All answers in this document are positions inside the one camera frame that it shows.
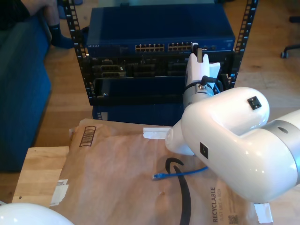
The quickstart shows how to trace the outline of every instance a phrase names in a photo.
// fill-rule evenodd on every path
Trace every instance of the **white tape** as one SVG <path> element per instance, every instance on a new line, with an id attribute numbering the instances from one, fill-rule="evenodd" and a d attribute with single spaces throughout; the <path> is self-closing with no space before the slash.
<path id="1" fill-rule="evenodd" d="M 273 218 L 272 218 L 272 213 L 271 213 L 269 203 L 254 204 L 254 207 L 260 224 L 273 223 Z"/>
<path id="2" fill-rule="evenodd" d="M 54 194 L 52 196 L 50 206 L 58 205 L 63 200 L 63 198 L 65 197 L 65 195 L 67 193 L 67 189 L 69 187 L 69 185 L 66 184 L 67 181 L 68 180 L 66 179 L 66 180 L 59 180 L 57 182 L 57 186 L 56 186 Z"/>
<path id="3" fill-rule="evenodd" d="M 144 127 L 144 138 L 165 139 L 170 127 Z"/>

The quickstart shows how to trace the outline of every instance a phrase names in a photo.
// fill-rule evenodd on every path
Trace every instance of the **blue sofa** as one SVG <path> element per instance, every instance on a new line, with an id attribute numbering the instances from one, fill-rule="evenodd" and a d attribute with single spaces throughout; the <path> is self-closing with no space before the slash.
<path id="1" fill-rule="evenodd" d="M 0 30 L 0 171 L 20 171 L 33 144 L 51 87 L 49 45 L 41 15 Z"/>

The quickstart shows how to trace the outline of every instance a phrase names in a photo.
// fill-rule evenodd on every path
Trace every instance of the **qr code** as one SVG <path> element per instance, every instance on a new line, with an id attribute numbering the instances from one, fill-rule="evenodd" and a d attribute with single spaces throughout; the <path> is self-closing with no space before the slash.
<path id="1" fill-rule="evenodd" d="M 228 216 L 229 224 L 239 224 L 238 216 Z"/>

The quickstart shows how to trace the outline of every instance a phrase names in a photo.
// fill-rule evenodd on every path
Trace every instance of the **network equipment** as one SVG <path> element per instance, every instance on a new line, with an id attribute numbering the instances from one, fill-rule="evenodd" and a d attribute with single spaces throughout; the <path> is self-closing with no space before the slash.
<path id="1" fill-rule="evenodd" d="M 235 36 L 221 4 L 93 8 L 91 57 L 233 51 Z"/>

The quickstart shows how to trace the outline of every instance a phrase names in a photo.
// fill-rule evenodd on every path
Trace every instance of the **black sock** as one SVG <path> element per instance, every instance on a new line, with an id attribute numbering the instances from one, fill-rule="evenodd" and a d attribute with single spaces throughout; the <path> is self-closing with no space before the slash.
<path id="1" fill-rule="evenodd" d="M 61 34 L 60 24 L 49 26 L 49 30 L 52 34 L 51 44 L 53 46 L 60 48 L 73 48 L 73 41 Z"/>

